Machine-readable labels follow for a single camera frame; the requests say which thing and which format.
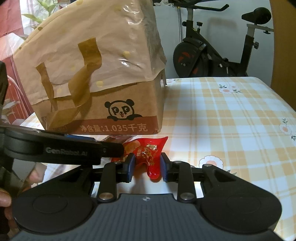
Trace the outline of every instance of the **adjustment knob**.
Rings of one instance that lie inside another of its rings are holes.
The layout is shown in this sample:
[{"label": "adjustment knob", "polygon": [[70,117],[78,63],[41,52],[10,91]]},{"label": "adjustment knob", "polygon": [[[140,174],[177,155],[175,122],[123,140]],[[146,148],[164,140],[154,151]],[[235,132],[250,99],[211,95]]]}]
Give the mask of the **adjustment knob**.
[{"label": "adjustment knob", "polygon": [[259,48],[259,43],[258,43],[258,42],[255,42],[255,43],[254,43],[254,48],[255,48],[255,49],[258,49],[258,48]]}]

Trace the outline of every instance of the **plastic bag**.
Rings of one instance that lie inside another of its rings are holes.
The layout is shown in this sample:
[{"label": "plastic bag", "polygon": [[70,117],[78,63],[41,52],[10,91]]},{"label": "plastic bag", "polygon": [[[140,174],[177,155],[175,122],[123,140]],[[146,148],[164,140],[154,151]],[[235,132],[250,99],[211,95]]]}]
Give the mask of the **plastic bag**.
[{"label": "plastic bag", "polygon": [[136,167],[142,164],[147,165],[147,175],[150,179],[157,179],[160,176],[160,155],[168,137],[164,138],[139,138],[123,144],[124,156],[112,158],[114,161],[125,161],[129,153],[136,156]]}]

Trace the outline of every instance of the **brown wooden panel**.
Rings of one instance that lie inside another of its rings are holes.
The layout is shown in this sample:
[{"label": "brown wooden panel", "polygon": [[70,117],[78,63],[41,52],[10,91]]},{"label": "brown wooden panel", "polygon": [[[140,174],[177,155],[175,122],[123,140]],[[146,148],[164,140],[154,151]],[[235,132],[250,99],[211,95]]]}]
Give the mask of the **brown wooden panel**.
[{"label": "brown wooden panel", "polygon": [[296,110],[296,8],[288,0],[270,0],[274,22],[271,88]]}]

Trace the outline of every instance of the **tablecloth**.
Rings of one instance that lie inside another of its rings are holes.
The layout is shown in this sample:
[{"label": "tablecloth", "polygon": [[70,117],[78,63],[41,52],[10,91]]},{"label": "tablecloth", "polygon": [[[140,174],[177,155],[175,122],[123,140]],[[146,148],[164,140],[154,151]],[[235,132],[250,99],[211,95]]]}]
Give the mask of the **tablecloth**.
[{"label": "tablecloth", "polygon": [[[171,161],[210,163],[275,194],[282,216],[275,232],[296,237],[296,112],[261,80],[187,78],[167,80],[161,132]],[[23,126],[43,129],[35,114]],[[102,140],[106,136],[92,136]],[[109,160],[103,160],[103,166]],[[44,181],[76,166],[48,164]],[[202,197],[196,183],[197,196]],[[146,173],[119,193],[174,193],[177,184],[150,181]]]}]

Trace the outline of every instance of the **exercise bike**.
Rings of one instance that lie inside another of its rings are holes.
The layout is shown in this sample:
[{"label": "exercise bike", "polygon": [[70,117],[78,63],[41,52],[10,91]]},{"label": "exercise bike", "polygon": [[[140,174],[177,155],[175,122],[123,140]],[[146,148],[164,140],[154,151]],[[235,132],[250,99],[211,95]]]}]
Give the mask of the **exercise bike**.
[{"label": "exercise bike", "polygon": [[253,24],[247,24],[248,31],[244,41],[244,48],[240,63],[230,62],[222,58],[214,47],[200,34],[202,22],[197,22],[198,29],[193,28],[193,10],[202,9],[222,12],[229,8],[226,4],[222,8],[201,7],[192,5],[200,2],[195,0],[190,3],[173,1],[174,6],[185,7],[188,11],[187,21],[182,25],[186,27],[186,37],[177,45],[173,54],[175,70],[180,78],[189,77],[246,77],[248,64],[253,47],[258,49],[259,43],[254,42],[255,29],[263,30],[270,34],[274,30],[260,26],[271,20],[271,13],[267,8],[260,7],[253,12],[242,15],[242,19]]}]

